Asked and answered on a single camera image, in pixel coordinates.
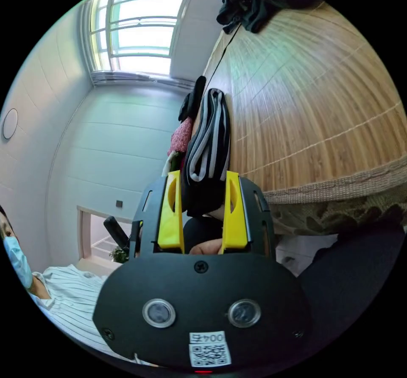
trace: blue face mask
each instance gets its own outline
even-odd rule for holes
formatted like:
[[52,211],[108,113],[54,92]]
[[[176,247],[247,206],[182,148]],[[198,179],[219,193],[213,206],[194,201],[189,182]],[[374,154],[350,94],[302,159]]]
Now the blue face mask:
[[23,286],[28,289],[33,283],[33,274],[31,273],[27,258],[22,252],[20,245],[18,244],[17,238],[5,237],[3,243],[8,258],[10,259],[10,262],[13,265],[18,278],[20,279]]

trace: hand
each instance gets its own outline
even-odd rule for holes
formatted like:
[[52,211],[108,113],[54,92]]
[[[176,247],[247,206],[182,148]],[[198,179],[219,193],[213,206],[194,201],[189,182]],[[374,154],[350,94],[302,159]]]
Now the hand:
[[222,250],[222,238],[212,239],[210,241],[203,242],[195,245],[190,250],[190,255],[216,255],[220,254]]

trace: striped shirt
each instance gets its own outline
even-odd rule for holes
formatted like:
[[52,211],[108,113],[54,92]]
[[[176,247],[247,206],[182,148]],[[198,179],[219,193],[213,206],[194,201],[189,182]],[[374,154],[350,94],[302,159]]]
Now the striped shirt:
[[137,364],[149,364],[135,355],[134,360],[116,354],[99,334],[92,316],[96,300],[107,276],[99,277],[83,272],[73,265],[50,267],[44,273],[33,272],[44,284],[50,299],[40,299],[30,294],[42,312],[60,330],[110,356]]

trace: green plant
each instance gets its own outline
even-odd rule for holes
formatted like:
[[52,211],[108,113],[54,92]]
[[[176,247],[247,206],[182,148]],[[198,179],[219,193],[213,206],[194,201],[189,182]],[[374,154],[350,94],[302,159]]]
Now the green plant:
[[128,255],[119,246],[110,252],[109,256],[113,258],[113,261],[118,263],[125,263],[128,261]]

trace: label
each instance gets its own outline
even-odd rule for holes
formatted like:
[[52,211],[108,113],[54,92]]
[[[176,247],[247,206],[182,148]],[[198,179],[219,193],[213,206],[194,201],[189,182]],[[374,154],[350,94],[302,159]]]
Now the label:
[[190,360],[193,367],[222,367],[231,358],[224,331],[190,333]]

